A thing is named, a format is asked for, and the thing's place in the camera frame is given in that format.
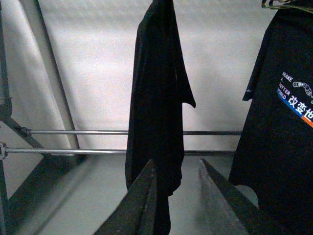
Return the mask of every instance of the blue stripe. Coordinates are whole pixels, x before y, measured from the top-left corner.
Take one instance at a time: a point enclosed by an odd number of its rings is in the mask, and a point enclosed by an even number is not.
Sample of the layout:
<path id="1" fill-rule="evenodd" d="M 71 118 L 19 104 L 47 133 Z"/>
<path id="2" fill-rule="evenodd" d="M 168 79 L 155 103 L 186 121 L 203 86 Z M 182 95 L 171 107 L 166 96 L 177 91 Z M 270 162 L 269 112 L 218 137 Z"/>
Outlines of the blue stripe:
<path id="1" fill-rule="evenodd" d="M 278 92 L 278 89 L 277 89 L 277 93 L 278 93 L 278 96 L 281 98 L 281 100 L 291 109 L 291 110 L 293 110 L 300 118 L 302 118 L 302 114 L 300 114 L 298 111 L 296 111 L 296 109 L 292 106 L 292 105 L 290 105 L 289 104 L 289 102 L 286 100 L 286 99 L 284 99 L 284 98 L 282 98 L 282 96 L 279 94 L 279 92 Z"/>

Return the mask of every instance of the black shirt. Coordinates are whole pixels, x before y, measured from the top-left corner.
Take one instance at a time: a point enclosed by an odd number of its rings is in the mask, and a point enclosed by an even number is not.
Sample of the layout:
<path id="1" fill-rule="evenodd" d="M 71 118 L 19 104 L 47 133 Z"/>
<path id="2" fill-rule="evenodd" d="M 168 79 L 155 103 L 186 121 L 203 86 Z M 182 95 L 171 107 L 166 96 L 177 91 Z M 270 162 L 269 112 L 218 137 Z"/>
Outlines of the black shirt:
<path id="1" fill-rule="evenodd" d="M 313 233 L 313 15 L 279 10 L 244 96 L 252 98 L 229 180 L 296 234 Z"/>
<path id="2" fill-rule="evenodd" d="M 137 31 L 126 154 L 129 188 L 149 159 L 159 191 L 179 187 L 184 157 L 182 103 L 196 106 L 184 66 L 172 0 L 154 0 Z"/>

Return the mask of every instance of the clothes hanger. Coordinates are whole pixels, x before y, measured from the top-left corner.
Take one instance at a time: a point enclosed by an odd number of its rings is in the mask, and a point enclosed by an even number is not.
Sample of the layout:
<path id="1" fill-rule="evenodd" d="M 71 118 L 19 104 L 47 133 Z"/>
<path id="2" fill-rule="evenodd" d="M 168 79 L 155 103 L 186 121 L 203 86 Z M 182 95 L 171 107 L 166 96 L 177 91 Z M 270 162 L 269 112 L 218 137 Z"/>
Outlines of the clothes hanger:
<path id="1" fill-rule="evenodd" d="M 294 5 L 294 2 L 297 2 L 297 0 L 270 0 L 268 2 L 268 6 L 266 6 L 266 1 L 267 0 L 262 0 L 262 8 L 269 8 L 272 10 L 278 10 L 278 9 L 290 9 L 290 8 L 295 8 L 295 9 L 299 9 L 299 10 L 303 10 L 309 13 L 313 14 L 313 8 L 311 7 L 304 7 L 304 6 L 297 6 Z M 280 3 L 285 3 L 283 5 L 273 5 L 274 1 L 278 1 Z"/>

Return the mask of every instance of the gray floor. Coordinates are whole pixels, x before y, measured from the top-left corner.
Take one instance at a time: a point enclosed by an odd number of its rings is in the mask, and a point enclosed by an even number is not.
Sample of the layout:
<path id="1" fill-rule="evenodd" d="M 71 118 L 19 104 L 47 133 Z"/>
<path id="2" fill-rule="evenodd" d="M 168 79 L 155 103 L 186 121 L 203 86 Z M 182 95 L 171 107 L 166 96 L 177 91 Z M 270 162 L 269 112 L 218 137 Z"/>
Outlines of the gray floor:
<path id="1" fill-rule="evenodd" d="M 228 178 L 232 157 L 204 157 Z M 210 235 L 200 204 L 199 157 L 186 156 L 181 186 L 170 197 L 170 235 Z M 17 235 L 91 235 L 126 194 L 125 156 L 90 156 L 58 180 Z M 241 191 L 257 205 L 252 190 Z"/>

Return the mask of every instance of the printed graphic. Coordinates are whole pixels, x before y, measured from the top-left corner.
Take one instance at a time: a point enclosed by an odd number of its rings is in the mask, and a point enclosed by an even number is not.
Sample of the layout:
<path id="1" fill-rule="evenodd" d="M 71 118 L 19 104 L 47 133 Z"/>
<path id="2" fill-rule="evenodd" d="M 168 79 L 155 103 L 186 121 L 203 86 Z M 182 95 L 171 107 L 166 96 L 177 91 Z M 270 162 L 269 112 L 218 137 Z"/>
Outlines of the printed graphic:
<path id="1" fill-rule="evenodd" d="M 293 84 L 292 84 L 292 86 L 293 87 L 303 87 L 304 89 L 305 89 L 305 93 L 309 96 L 309 97 L 311 97 L 311 98 L 313 98 L 313 95 L 312 95 L 312 89 L 310 88 L 310 86 L 308 85 L 308 84 L 306 84 L 306 83 L 304 83 L 304 82 L 294 82 Z"/>
<path id="2" fill-rule="evenodd" d="M 302 120 L 313 128 L 313 108 L 310 108 L 309 105 L 305 102 L 301 102 L 298 97 L 292 94 L 292 91 L 287 88 L 288 85 L 283 84 L 284 78 L 290 83 L 293 81 L 293 77 L 289 76 L 286 72 L 283 72 L 283 77 L 281 78 L 279 88 L 277 89 L 278 96 L 291 110 L 293 110 Z M 313 98 L 312 89 L 308 84 L 304 82 L 292 82 L 292 87 L 304 88 L 305 93 L 310 98 Z"/>

